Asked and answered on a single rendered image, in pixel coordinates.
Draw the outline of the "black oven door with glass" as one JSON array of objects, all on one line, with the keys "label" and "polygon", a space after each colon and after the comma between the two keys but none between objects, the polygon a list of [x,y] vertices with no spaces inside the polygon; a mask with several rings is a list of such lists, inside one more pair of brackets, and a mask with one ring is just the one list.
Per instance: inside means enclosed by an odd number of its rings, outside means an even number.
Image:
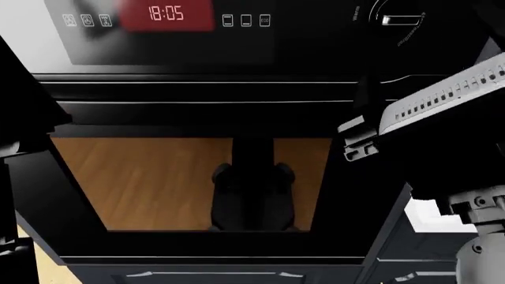
[{"label": "black oven door with glass", "polygon": [[[380,238],[403,189],[382,160],[349,163],[336,127],[351,101],[0,103],[18,214],[70,263],[160,258],[183,264],[360,264]],[[309,231],[115,230],[99,220],[49,136],[60,138],[245,139],[240,153],[263,155],[265,139],[328,138],[331,146]]]}]

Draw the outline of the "black built-in oven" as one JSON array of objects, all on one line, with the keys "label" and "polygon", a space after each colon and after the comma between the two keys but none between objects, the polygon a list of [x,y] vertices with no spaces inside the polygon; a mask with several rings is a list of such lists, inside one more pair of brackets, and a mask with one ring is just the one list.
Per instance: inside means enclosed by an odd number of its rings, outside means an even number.
[{"label": "black built-in oven", "polygon": [[[426,14],[381,35],[384,4]],[[129,32],[118,0],[38,0],[28,70],[42,82],[358,84],[373,75],[399,96],[478,59],[488,40],[458,0],[212,0],[212,32]]]}]

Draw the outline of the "red digital clock display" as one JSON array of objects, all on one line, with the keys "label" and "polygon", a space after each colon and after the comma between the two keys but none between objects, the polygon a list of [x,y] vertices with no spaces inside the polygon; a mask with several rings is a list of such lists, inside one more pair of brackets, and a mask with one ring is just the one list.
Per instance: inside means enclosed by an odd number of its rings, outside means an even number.
[{"label": "red digital clock display", "polygon": [[129,32],[212,32],[212,0],[118,0],[122,28]]}]

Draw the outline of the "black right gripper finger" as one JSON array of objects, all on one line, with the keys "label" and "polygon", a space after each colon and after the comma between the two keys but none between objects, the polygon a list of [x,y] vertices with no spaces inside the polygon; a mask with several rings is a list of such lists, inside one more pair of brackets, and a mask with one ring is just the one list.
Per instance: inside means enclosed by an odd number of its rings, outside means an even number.
[{"label": "black right gripper finger", "polygon": [[480,56],[505,52],[505,0],[469,0],[469,4],[488,34]]},{"label": "black right gripper finger", "polygon": [[365,119],[376,119],[382,110],[382,89],[373,75],[364,75],[357,90],[357,114]]}]

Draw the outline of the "dark grey cabinet door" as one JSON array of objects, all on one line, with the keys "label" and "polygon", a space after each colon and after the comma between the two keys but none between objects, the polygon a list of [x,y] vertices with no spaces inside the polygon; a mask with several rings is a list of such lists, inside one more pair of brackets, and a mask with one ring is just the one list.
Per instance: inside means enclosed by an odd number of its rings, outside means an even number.
[{"label": "dark grey cabinet door", "polygon": [[[411,199],[376,257],[366,284],[457,284],[456,254],[477,236],[457,215],[441,215],[434,200]],[[395,283],[394,278],[416,273]]]}]

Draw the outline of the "black oven temperature knob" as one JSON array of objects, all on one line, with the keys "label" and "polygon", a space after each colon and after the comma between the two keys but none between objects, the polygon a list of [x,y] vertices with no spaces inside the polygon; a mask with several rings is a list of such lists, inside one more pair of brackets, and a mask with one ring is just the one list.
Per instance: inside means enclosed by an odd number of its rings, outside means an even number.
[{"label": "black oven temperature knob", "polygon": [[387,3],[372,16],[381,35],[404,35],[416,28],[425,18],[426,12],[417,6],[400,6]]}]

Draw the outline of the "dark grey cabinet drawer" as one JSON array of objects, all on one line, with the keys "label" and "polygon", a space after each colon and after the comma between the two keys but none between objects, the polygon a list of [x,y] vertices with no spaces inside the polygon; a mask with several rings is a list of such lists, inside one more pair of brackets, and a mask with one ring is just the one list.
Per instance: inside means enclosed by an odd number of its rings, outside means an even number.
[{"label": "dark grey cabinet drawer", "polygon": [[[354,284],[363,267],[336,266],[69,266],[83,284]],[[126,275],[153,271],[153,276]],[[279,272],[303,274],[285,278]]]}]

